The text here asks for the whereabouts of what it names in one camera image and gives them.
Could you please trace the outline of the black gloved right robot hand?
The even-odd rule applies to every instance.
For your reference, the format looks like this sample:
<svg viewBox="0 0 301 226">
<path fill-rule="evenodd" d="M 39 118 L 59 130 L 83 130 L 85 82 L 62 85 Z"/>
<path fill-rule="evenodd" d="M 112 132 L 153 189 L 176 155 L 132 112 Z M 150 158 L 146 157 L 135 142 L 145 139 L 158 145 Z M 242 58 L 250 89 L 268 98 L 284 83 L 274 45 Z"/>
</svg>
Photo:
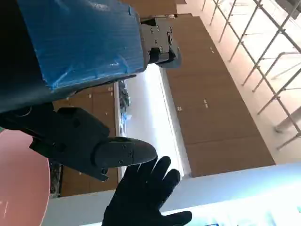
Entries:
<svg viewBox="0 0 301 226">
<path fill-rule="evenodd" d="M 171 159 L 164 156 L 127 167 L 107 206 L 103 226 L 184 226 L 192 212 L 162 215 L 160 209 L 179 184 L 181 175 L 169 170 Z"/>
</svg>

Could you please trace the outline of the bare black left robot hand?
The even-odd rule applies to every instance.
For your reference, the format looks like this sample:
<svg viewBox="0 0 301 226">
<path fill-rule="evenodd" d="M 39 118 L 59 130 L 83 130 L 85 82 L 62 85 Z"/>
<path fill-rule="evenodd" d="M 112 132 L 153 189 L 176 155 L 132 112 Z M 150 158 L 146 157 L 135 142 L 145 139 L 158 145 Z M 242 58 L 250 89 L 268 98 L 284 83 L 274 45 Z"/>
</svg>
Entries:
<svg viewBox="0 0 301 226">
<path fill-rule="evenodd" d="M 42 156 L 100 181 L 109 168 L 157 157 L 147 142 L 110 137 L 79 107 L 53 102 L 136 76 L 147 65 L 182 62 L 165 18 L 141 19 L 118 0 L 0 3 L 0 125 L 30 136 Z"/>
</svg>

